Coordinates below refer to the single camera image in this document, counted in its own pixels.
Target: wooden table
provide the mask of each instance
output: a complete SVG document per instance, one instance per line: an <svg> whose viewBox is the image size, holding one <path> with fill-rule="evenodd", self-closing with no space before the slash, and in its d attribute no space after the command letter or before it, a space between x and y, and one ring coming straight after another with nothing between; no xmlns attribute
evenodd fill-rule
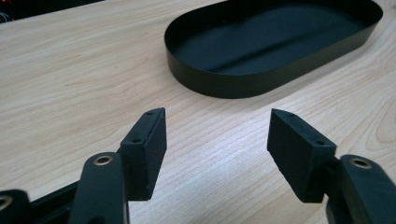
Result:
<svg viewBox="0 0 396 224"><path fill-rule="evenodd" d="M115 151L142 113L166 108L168 150L133 223L326 223L266 150L271 108L308 121L396 180L396 4L361 48L264 95L203 96L168 70L163 34L206 0L106 0L0 25L0 187L31 200Z"/></svg>

